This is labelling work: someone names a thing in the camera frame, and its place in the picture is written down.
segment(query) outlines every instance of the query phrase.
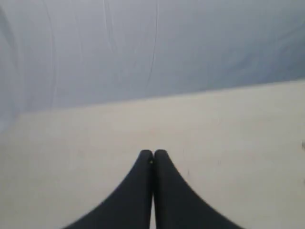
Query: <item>white floor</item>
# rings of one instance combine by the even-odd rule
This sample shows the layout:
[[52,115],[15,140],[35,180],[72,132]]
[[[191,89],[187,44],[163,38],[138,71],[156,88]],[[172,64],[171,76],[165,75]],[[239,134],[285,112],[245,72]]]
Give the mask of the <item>white floor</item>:
[[301,81],[24,114],[0,134],[0,228],[59,229],[165,148],[234,222],[303,229],[304,98]]

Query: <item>gray wall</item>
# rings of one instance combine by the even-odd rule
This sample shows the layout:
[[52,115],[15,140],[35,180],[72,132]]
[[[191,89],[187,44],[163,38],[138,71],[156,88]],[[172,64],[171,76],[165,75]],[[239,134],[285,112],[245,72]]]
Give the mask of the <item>gray wall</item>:
[[305,78],[304,0],[2,0],[0,120]]

